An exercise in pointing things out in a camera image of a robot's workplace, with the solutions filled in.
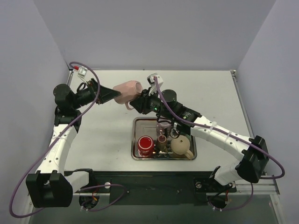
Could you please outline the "pink faceted ceramic mug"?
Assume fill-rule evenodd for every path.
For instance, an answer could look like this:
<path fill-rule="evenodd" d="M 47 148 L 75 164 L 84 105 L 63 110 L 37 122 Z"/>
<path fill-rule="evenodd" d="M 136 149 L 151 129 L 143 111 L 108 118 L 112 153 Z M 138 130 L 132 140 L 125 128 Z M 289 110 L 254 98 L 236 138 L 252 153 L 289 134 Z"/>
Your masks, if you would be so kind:
<path fill-rule="evenodd" d="M 125 105 L 128 110 L 133 110 L 134 108 L 129 106 L 129 102 L 141 95 L 143 87 L 140 82 L 131 80 L 114 86 L 113 90 L 121 93 L 120 96 L 114 99 L 115 102 L 120 105 Z"/>

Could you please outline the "red ceramic mug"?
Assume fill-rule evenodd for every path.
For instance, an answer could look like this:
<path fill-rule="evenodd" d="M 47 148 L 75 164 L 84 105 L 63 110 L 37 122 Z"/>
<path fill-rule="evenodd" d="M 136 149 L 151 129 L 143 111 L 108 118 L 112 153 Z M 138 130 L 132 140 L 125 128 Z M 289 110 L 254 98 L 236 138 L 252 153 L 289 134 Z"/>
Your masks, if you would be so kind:
<path fill-rule="evenodd" d="M 154 152 L 154 140 L 150 136 L 142 136 L 137 142 L 138 153 L 141 157 L 149 157 Z"/>

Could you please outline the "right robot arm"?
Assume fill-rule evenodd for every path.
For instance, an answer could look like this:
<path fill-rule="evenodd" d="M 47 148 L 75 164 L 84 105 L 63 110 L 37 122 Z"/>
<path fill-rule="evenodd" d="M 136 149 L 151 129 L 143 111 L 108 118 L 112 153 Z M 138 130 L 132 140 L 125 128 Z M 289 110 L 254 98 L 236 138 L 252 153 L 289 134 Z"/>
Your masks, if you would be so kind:
<path fill-rule="evenodd" d="M 154 112 L 158 118 L 169 120 L 177 132 L 204 139 L 236 158 L 233 164 L 214 169 L 208 180 L 212 190 L 219 191 L 241 179 L 250 183 L 259 182 L 269 161 L 264 138 L 242 136 L 221 127 L 178 102 L 173 90 L 162 91 L 162 96 L 163 99 L 160 99 L 158 93 L 149 95 L 149 90 L 143 90 L 129 104 L 140 114 Z"/>

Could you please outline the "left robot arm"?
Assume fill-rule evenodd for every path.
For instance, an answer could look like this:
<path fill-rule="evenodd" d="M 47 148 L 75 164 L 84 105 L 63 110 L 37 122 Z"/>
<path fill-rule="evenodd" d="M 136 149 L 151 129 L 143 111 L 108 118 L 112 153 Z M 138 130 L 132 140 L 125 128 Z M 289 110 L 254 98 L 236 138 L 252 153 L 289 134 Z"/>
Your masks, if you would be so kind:
<path fill-rule="evenodd" d="M 96 179 L 90 168 L 78 168 L 69 176 L 64 175 L 65 163 L 82 120 L 80 108 L 95 102 L 106 103 L 121 95 L 119 91 L 98 85 L 95 79 L 81 83 L 76 92 L 66 84 L 53 90 L 55 110 L 53 137 L 50 150 L 42 157 L 36 172 L 26 178 L 26 186 L 36 208 L 68 207 L 73 194 L 83 189 L 91 192 Z"/>

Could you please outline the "lilac ceramic mug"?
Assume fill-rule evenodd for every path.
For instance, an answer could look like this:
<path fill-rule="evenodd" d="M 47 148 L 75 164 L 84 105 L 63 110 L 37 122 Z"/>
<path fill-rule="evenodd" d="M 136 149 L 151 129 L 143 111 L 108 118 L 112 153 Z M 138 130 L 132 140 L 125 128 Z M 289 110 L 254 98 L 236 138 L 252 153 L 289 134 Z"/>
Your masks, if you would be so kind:
<path fill-rule="evenodd" d="M 170 134 L 171 132 L 171 124 L 164 121 L 164 122 L 161 122 L 161 123 L 158 123 L 157 122 L 157 125 L 156 125 L 156 131 L 158 134 Z"/>

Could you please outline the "cream ceramic mug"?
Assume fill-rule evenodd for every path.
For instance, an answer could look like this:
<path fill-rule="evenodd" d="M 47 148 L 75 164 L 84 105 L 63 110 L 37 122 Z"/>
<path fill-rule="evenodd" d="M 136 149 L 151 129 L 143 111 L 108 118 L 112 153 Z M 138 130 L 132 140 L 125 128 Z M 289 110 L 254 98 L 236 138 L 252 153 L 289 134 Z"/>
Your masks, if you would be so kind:
<path fill-rule="evenodd" d="M 194 154 L 190 150 L 191 144 L 187 137 L 180 135 L 170 142 L 170 148 L 174 154 L 184 155 L 189 160 L 194 158 Z"/>

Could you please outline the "stainless steel tray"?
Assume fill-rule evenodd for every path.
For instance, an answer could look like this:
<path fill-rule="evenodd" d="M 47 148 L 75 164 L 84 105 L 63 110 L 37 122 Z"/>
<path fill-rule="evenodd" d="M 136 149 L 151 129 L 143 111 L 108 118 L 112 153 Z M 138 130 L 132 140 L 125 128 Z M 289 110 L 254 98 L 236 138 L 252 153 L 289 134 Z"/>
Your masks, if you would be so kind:
<path fill-rule="evenodd" d="M 150 117 L 137 117 L 133 121 L 132 142 L 131 142 L 131 156 L 135 160 L 185 160 L 188 158 L 184 155 L 174 154 L 170 148 L 170 142 L 177 137 L 174 131 L 166 134 L 167 146 L 163 151 L 160 151 L 156 146 L 156 140 L 160 134 L 156 131 L 157 121 Z M 137 142 L 142 136 L 150 136 L 154 140 L 154 152 L 149 157 L 141 157 L 138 153 Z"/>

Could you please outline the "small dark brown cup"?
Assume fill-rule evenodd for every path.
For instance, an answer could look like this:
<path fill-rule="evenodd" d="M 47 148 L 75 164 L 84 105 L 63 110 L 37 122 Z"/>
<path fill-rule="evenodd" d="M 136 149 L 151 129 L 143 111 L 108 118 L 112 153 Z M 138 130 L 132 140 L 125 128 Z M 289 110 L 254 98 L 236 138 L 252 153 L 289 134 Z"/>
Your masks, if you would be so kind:
<path fill-rule="evenodd" d="M 160 151 L 163 151 L 167 146 L 167 138 L 165 135 L 161 134 L 156 140 L 156 146 Z"/>

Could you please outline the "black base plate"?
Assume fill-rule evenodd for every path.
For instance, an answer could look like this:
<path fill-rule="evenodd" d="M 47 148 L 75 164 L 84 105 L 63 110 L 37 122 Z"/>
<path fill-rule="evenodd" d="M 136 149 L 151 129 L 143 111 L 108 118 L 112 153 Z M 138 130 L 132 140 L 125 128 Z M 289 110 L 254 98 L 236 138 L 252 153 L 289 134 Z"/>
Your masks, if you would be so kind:
<path fill-rule="evenodd" d="M 68 177 L 87 175 L 87 184 L 79 192 L 110 194 L 112 205 L 176 205 L 208 202 L 224 204 L 220 194 L 236 192 L 231 184 L 220 185 L 212 179 L 212 173 L 204 172 L 102 172 L 92 169 L 66 171 L 62 175 L 54 173 L 54 184 L 50 175 L 43 175 L 38 198 L 32 199 L 36 208 L 68 207 L 72 201 Z"/>

